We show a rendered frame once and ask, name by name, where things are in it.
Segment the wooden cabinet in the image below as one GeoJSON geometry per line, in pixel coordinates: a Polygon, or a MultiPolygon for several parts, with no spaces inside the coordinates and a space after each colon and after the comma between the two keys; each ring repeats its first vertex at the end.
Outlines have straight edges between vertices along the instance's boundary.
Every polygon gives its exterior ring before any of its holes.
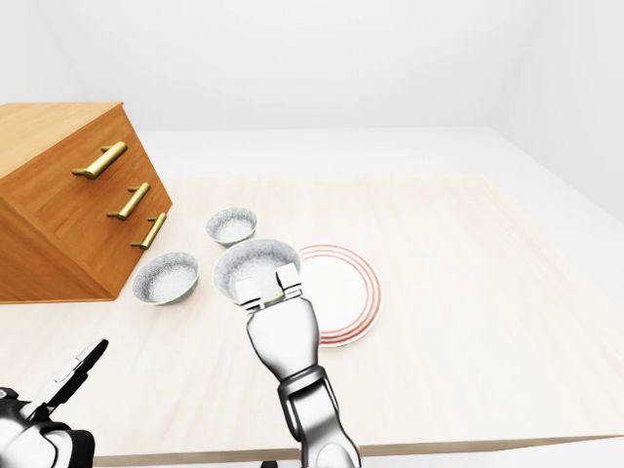
{"type": "Polygon", "coordinates": [[[0,303],[112,299],[51,229],[0,195],[0,303]]]}

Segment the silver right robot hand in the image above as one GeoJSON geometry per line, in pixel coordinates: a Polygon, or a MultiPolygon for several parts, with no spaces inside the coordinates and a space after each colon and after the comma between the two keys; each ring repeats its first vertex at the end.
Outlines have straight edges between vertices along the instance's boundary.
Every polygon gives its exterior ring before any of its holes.
{"type": "Polygon", "coordinates": [[[284,297],[269,305],[253,278],[236,284],[241,306],[248,312],[247,333],[259,360],[280,381],[318,365],[320,332],[312,303],[303,295],[296,266],[275,271],[284,297]]]}

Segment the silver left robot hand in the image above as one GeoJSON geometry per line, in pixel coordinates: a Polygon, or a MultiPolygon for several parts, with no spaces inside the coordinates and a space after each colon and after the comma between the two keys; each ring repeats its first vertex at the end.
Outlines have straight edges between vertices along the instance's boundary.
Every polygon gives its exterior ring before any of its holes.
{"type": "Polygon", "coordinates": [[[107,346],[108,341],[100,339],[85,348],[30,402],[0,387],[0,468],[93,468],[92,433],[53,421],[51,414],[85,382],[107,346]]]}

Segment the small patterned bowl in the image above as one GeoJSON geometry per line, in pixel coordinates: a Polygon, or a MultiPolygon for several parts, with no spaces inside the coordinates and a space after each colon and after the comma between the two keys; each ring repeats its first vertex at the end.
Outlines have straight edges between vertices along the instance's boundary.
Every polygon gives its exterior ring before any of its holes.
{"type": "Polygon", "coordinates": [[[256,214],[247,208],[228,208],[214,214],[207,222],[211,239],[229,248],[252,237],[257,225],[256,214]]]}

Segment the large wooden drawer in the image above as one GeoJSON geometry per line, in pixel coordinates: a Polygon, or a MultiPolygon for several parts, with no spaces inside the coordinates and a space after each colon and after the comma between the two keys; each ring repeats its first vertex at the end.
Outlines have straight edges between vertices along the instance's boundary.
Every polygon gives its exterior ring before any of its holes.
{"type": "Polygon", "coordinates": [[[157,179],[120,101],[0,105],[0,195],[59,235],[129,217],[157,179]]]}

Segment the small wooden drawer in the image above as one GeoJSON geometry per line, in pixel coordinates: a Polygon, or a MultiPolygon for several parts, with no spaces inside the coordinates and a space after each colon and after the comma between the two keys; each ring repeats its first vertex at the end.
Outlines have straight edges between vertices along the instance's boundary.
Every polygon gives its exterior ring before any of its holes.
{"type": "Polygon", "coordinates": [[[141,241],[150,229],[149,217],[167,213],[172,206],[160,180],[144,182],[149,183],[150,189],[128,219],[108,217],[106,213],[121,209],[132,196],[128,188],[143,182],[122,183],[98,193],[80,223],[77,257],[109,298],[119,295],[145,252],[132,247],[131,242],[141,241]]]}

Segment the white plate with red rings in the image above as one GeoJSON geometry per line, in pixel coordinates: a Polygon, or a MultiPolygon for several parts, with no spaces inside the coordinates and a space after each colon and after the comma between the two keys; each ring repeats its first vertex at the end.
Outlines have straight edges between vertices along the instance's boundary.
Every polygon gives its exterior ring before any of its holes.
{"type": "Polygon", "coordinates": [[[372,330],[383,306],[383,288],[372,264],[335,244],[299,249],[302,290],[313,303],[322,347],[339,347],[372,330]]]}

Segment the medium wooden drawer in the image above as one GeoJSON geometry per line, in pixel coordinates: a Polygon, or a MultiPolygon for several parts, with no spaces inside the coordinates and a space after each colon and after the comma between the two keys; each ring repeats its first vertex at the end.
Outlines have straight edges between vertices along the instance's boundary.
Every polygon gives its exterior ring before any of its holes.
{"type": "Polygon", "coordinates": [[[37,210],[44,222],[71,254],[93,268],[105,254],[134,254],[132,242],[150,229],[149,219],[164,213],[171,200],[150,159],[141,149],[128,149],[98,178],[67,173],[61,185],[37,210]],[[135,195],[129,189],[149,185],[127,219],[112,216],[135,195]]]}

